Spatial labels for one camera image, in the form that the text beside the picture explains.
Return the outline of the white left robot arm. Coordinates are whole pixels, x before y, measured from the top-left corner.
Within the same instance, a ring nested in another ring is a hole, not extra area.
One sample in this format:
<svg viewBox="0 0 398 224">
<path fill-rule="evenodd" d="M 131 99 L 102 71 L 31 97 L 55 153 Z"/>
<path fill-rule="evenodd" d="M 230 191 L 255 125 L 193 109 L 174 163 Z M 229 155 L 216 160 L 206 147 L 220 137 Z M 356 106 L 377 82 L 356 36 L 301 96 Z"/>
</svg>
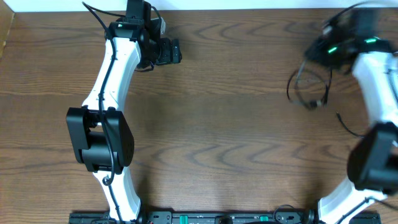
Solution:
<svg viewBox="0 0 398 224">
<path fill-rule="evenodd" d="M 164 37 L 164 18 L 151 16 L 157 11 L 147 1 L 128 1 L 116 21 L 100 22 L 106 41 L 102 66 L 82 105 L 68 109 L 66 122 L 75 158 L 101 184 L 109 211 L 71 213 L 70 223 L 150 222 L 132 183 L 134 136 L 124 108 L 134 73 L 182 61 L 179 41 Z"/>
</svg>

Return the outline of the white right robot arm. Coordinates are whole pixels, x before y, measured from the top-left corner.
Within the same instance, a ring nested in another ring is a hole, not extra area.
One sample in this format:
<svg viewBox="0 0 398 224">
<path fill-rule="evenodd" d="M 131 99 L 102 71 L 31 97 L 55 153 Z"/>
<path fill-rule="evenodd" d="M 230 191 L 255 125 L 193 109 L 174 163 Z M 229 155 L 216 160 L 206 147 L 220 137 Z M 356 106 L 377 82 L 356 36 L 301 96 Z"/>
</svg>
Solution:
<svg viewBox="0 0 398 224">
<path fill-rule="evenodd" d="M 369 131 L 351 151 L 347 175 L 317 203 L 315 223 L 349 223 L 375 202 L 397 193 L 397 50 L 376 34 L 377 10 L 359 2 L 335 14 L 305 52 L 307 60 L 338 69 L 345 64 L 357 80 Z"/>
</svg>

